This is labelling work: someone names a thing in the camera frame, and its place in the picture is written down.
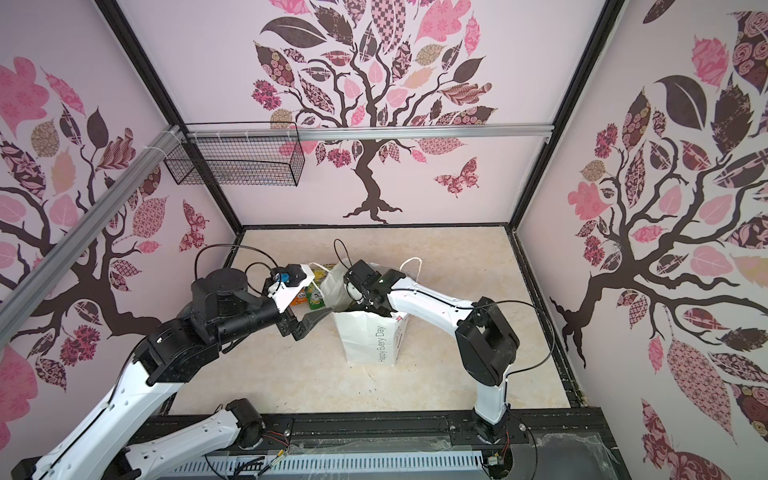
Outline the Foxs candy packet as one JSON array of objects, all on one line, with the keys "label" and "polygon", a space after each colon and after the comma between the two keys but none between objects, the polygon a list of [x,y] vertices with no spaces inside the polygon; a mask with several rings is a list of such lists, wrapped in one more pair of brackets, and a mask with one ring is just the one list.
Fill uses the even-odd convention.
[{"label": "Foxs candy packet", "polygon": [[321,286],[333,268],[332,264],[312,264],[310,266],[314,279],[305,288],[305,296],[308,307],[311,311],[320,310],[326,308],[325,296],[321,290]]}]

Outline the white paper bag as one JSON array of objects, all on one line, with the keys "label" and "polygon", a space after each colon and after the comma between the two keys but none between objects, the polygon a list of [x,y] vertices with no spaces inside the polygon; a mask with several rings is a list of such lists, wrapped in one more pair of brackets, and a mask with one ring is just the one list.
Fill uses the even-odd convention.
[{"label": "white paper bag", "polygon": [[396,364],[401,345],[409,325],[410,316],[402,312],[376,315],[367,312],[348,312],[351,299],[344,279],[347,267],[333,265],[321,290],[325,296],[346,360],[354,365],[392,367]]}]

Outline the orange snack packet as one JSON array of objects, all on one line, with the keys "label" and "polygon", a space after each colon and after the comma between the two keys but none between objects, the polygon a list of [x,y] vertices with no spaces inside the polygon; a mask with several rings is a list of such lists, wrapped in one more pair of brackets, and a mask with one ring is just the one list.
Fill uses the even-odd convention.
[{"label": "orange snack packet", "polygon": [[299,305],[307,304],[307,303],[308,303],[307,289],[306,288],[302,288],[297,293],[297,295],[293,298],[293,300],[291,301],[290,305],[291,306],[299,306]]}]

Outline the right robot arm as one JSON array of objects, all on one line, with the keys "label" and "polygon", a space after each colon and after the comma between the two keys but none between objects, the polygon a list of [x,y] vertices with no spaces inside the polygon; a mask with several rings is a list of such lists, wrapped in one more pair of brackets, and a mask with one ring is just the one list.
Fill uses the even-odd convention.
[{"label": "right robot arm", "polygon": [[509,418],[506,374],[520,340],[496,303],[488,297],[476,301],[450,297],[399,270],[380,273],[363,260],[344,274],[344,283],[363,307],[415,316],[455,338],[462,365],[477,385],[474,430],[482,441],[498,442]]}]

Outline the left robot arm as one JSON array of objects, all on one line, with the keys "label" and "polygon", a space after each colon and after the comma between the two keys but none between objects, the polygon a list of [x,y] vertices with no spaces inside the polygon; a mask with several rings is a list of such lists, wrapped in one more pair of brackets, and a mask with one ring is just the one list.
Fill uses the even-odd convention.
[{"label": "left robot arm", "polygon": [[100,403],[49,453],[21,460],[12,478],[158,479],[217,450],[257,447],[265,424],[246,399],[155,440],[132,439],[167,399],[249,335],[277,326],[303,339],[318,320],[296,319],[290,304],[313,279],[306,264],[277,267],[262,296],[250,293],[247,275],[234,268],[195,280],[191,302],[137,344]]}]

